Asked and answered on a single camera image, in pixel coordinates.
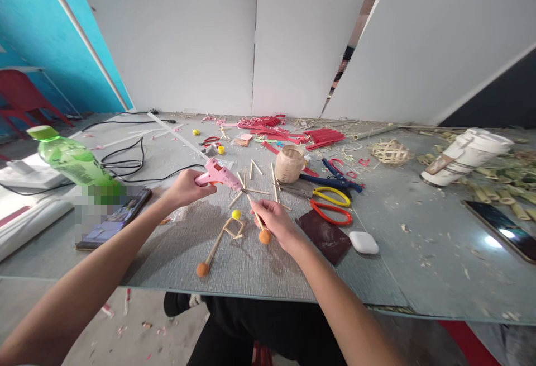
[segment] yellow scissors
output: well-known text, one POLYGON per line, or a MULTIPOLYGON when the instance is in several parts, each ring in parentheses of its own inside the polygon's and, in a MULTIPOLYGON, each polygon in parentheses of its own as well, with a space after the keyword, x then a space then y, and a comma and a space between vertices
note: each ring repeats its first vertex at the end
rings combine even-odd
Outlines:
POLYGON ((313 200, 313 196, 318 196, 318 197, 322 197, 323 199, 325 199, 325 200, 327 200, 327 201, 329 201, 329 202, 331 202, 333 204, 336 204, 338 206, 349 207, 350 206, 350 200, 348 199, 348 197, 346 197, 345 194, 343 194, 342 192, 340 192, 337 189, 334 189, 333 187, 327 187, 327 186, 317 187, 317 188, 313 189, 312 191, 311 190, 299 189, 299 188, 295 188, 295 187, 291 187, 291 186, 284 186, 282 184, 280 184, 279 187, 281 189, 285 190, 285 191, 288 191, 289 193, 295 194, 297 196, 302 196, 302 197, 308 198, 309 203, 311 204, 311 207, 313 207, 314 210, 322 218, 324 218, 326 221, 328 221, 330 224, 339 225, 339 226, 347 226, 352 222, 352 215, 348 211, 345 211, 342 208, 333 207, 333 206, 330 206, 330 205, 320 203, 318 201, 313 200), (337 201, 334 198, 326 196, 325 194, 320 193, 321 191, 331 191, 331 192, 333 192, 335 194, 338 194, 339 196, 341 196, 341 198, 344 200, 344 202, 337 201), (340 213, 342 213, 342 214, 344 214, 346 216, 346 220, 345 221, 333 220, 330 217, 328 217, 325 213, 323 213, 320 210, 319 207, 326 208, 327 210, 340 212, 340 213))

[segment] black pants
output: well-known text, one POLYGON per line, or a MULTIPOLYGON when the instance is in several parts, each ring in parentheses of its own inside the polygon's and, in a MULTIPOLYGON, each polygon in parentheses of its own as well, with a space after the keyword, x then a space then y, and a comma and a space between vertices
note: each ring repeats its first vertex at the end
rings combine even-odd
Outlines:
POLYGON ((250 366, 254 341, 301 366, 346 365, 318 305, 214 296, 203 299, 210 318, 189 366, 250 366))

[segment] green bottle cap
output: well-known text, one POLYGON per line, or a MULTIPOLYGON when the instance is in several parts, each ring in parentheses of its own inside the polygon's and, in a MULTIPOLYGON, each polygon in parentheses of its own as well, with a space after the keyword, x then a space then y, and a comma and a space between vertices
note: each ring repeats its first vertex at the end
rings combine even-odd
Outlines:
POLYGON ((50 126, 32 127, 31 129, 26 130, 26 132, 35 140, 46 140, 59 135, 58 132, 50 126))

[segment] hand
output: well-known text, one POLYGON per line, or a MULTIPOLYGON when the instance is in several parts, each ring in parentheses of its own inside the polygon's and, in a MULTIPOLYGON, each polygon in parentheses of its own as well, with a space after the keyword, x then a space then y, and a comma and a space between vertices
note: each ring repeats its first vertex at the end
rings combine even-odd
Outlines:
POLYGON ((195 179, 202 174, 203 172, 198 172, 197 170, 183 170, 162 196, 161 200, 164 200, 173 211, 179 207, 187 206, 200 198, 216 193, 216 187, 211 184, 201 187, 195 183, 195 179))
POLYGON ((303 234, 297 231, 294 223, 281 204, 262 199, 257 202, 251 201, 251 207, 252 210, 250 213, 253 214, 253 211, 255 211, 261 217, 266 227, 277 238, 282 249, 290 255, 293 255, 294 250, 301 243, 308 243, 303 234))

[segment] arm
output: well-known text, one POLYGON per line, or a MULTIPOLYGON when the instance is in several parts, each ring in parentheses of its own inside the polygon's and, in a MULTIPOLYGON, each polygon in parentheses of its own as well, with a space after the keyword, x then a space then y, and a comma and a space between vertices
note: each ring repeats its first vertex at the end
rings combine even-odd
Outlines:
POLYGON ((322 254, 298 233, 281 204, 260 200, 254 206, 279 244, 304 273, 349 365, 402 365, 376 320, 322 254))
POLYGON ((61 364, 159 222, 176 208, 216 192, 214 186, 195 184, 201 174, 181 172, 156 203, 65 274, 4 342, 0 365, 61 364))

